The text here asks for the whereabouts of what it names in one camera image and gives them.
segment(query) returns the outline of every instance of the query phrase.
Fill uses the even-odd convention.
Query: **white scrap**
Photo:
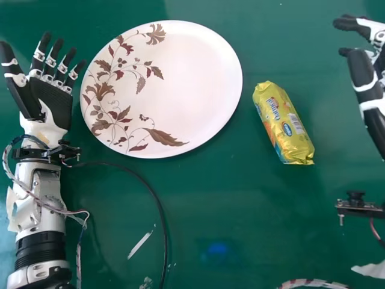
[[[139,286],[139,289],[151,289],[152,280],[150,277],[145,277],[142,285]]]
[[[351,270],[364,276],[385,279],[385,260],[379,264],[368,264],[362,267],[354,266]]]
[[[146,233],[143,238],[138,242],[138,244],[135,245],[134,248],[132,248],[130,254],[128,254],[127,256],[127,260],[130,260],[131,257],[137,252],[137,250],[139,250],[139,248],[144,244],[145,241],[147,241],[147,239],[151,236],[152,232],[154,230],[152,230],[150,233]]]

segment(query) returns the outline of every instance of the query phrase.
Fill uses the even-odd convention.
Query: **blue logo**
[[[290,126],[286,122],[282,123],[282,129],[285,132],[285,134],[287,134],[289,137],[293,135],[293,131],[291,130]]]

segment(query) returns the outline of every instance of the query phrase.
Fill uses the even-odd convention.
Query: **electrical wire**
[[[30,188],[26,184],[24,184],[22,181],[18,180],[15,177],[15,175],[12,173],[12,171],[9,168],[8,156],[12,150],[12,147],[25,138],[32,140],[33,142],[37,143],[38,145],[42,146],[43,148],[47,149],[48,151],[50,150],[50,148],[43,141],[39,140],[37,137],[35,137],[33,135],[29,135],[29,134],[20,135],[20,136],[16,137],[15,139],[13,139],[11,141],[11,143],[4,149],[4,152],[2,154],[2,166],[5,170],[5,174],[15,184],[17,184],[23,191],[25,191],[27,193],[27,195],[24,198],[20,198],[20,199],[25,199],[27,196],[31,196],[36,201],[36,203],[39,204],[41,207],[44,207],[44,208],[49,209],[51,211],[54,211],[58,214],[64,214],[66,216],[69,216],[69,217],[75,219],[78,223],[80,223],[82,225],[82,231],[81,231],[81,234],[79,236],[79,241],[78,241],[78,245],[77,245],[77,249],[76,249],[76,277],[77,277],[76,278],[76,287],[77,287],[77,289],[81,289],[81,280],[82,280],[81,279],[81,263],[80,263],[81,238],[82,238],[83,232],[87,228],[87,220],[90,217],[90,213],[84,209],[77,210],[77,211],[68,211],[68,210],[61,210],[61,209],[55,208],[55,207],[47,204],[43,200],[41,200],[39,197],[35,196],[35,194],[31,192]],[[82,213],[86,214],[86,217],[84,220],[74,216],[75,214],[82,214]]]
[[[84,167],[84,166],[112,166],[116,167],[120,170],[123,170],[127,173],[130,173],[134,177],[136,177],[150,192],[152,197],[154,198],[156,202],[156,206],[158,207],[158,212],[159,212],[159,217],[161,219],[162,223],[162,230],[163,230],[163,238],[164,238],[164,261],[163,261],[163,268],[162,268],[162,275],[161,275],[161,280],[159,282],[159,289],[163,289],[164,283],[165,283],[165,278],[167,274],[167,264],[168,264],[168,231],[167,231],[167,225],[165,221],[165,213],[164,209],[162,206],[162,203],[158,197],[158,195],[155,193],[155,191],[151,188],[151,186],[137,173],[135,173],[133,170],[121,166],[119,164],[114,164],[114,163],[107,163],[107,162],[85,162],[85,163],[78,163],[74,165],[67,164],[64,160],[62,161],[62,164],[65,165],[68,168],[74,168],[74,167]]]
[[[320,279],[293,279],[290,281],[286,281],[277,289],[291,289],[297,287],[324,287],[329,289],[349,289],[347,285]]]
[[[379,242],[381,247],[383,247],[385,249],[385,242],[383,241],[383,239],[381,238],[381,236],[379,235],[379,233],[375,229],[373,218],[370,219],[370,224],[371,224],[371,230],[372,230],[374,237],[377,239],[377,241]]]

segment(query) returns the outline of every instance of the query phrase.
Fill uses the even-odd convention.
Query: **black cable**
[[[78,163],[74,165],[67,165],[68,167],[84,167],[84,166],[95,166],[95,165],[101,165],[101,166],[112,166],[117,167],[118,169],[124,170],[125,172],[130,173],[131,175],[134,175],[139,181],[141,181],[142,184],[146,186],[150,194],[153,196],[156,202],[156,206],[158,207],[159,216],[161,218],[162,223],[162,230],[163,230],[163,238],[164,238],[164,261],[163,261],[163,269],[162,269],[162,276],[161,281],[159,283],[159,289],[163,289],[164,282],[166,279],[166,273],[167,273],[167,264],[168,264],[168,234],[167,234],[167,227],[166,227],[166,220],[165,220],[165,214],[164,209],[161,203],[161,200],[159,199],[158,195],[155,193],[155,191],[150,187],[150,185],[137,173],[135,173],[133,170],[121,166],[119,164],[114,163],[106,163],[106,162],[98,162],[98,161],[89,161],[84,163]]]

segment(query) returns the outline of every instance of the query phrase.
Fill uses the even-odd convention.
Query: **black bracket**
[[[70,158],[77,158],[79,161],[81,151],[81,148],[69,146],[67,141],[60,141],[59,146],[54,149],[13,149],[12,158],[20,162],[41,161],[44,163],[60,164],[61,161]]]
[[[345,216],[385,219],[385,204],[377,205],[373,202],[365,202],[363,199],[365,192],[363,191],[348,191],[347,194],[347,200],[338,199],[335,205],[341,226]]]

